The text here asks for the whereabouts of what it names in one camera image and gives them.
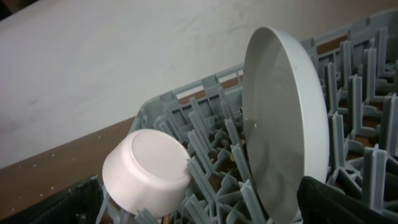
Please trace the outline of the white bowl with food scraps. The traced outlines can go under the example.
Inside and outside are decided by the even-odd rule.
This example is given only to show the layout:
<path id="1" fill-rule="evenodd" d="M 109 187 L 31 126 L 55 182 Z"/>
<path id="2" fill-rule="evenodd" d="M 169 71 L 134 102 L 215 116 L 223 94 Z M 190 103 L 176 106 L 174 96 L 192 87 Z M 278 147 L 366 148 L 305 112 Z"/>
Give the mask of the white bowl with food scraps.
<path id="1" fill-rule="evenodd" d="M 190 155 L 172 136 L 154 129 L 127 135 L 103 163 L 103 183 L 110 197 L 137 215 L 147 209 L 156 219 L 180 206 L 192 176 Z"/>

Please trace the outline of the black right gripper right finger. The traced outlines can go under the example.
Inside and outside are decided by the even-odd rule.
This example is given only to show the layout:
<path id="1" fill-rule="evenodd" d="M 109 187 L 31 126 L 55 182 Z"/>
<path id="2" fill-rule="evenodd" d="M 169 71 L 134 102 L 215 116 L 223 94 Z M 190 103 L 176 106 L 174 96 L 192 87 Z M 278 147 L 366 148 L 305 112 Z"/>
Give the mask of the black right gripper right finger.
<path id="1" fill-rule="evenodd" d="M 297 201 L 303 224 L 397 223 L 310 176 L 300 181 Z"/>

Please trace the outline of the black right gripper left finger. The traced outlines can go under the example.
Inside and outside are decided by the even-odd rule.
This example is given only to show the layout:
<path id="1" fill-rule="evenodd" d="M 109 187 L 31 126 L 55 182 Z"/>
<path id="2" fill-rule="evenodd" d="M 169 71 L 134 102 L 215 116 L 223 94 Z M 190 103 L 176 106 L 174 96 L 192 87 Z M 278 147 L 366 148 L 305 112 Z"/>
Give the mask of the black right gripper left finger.
<path id="1" fill-rule="evenodd" d="M 98 176 L 92 175 L 2 219 L 1 224 L 95 224 L 103 199 Z"/>

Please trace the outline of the grey plate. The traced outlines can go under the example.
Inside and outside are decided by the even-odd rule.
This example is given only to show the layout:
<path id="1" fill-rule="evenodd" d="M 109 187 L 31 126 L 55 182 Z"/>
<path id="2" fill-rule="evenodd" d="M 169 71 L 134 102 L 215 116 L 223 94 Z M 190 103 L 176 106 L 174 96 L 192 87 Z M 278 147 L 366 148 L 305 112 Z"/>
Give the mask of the grey plate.
<path id="1" fill-rule="evenodd" d="M 260 27 L 243 74 L 243 121 L 257 193 L 276 223 L 300 217 L 305 176 L 326 180 L 330 143 L 323 91 L 308 53 L 290 34 Z"/>

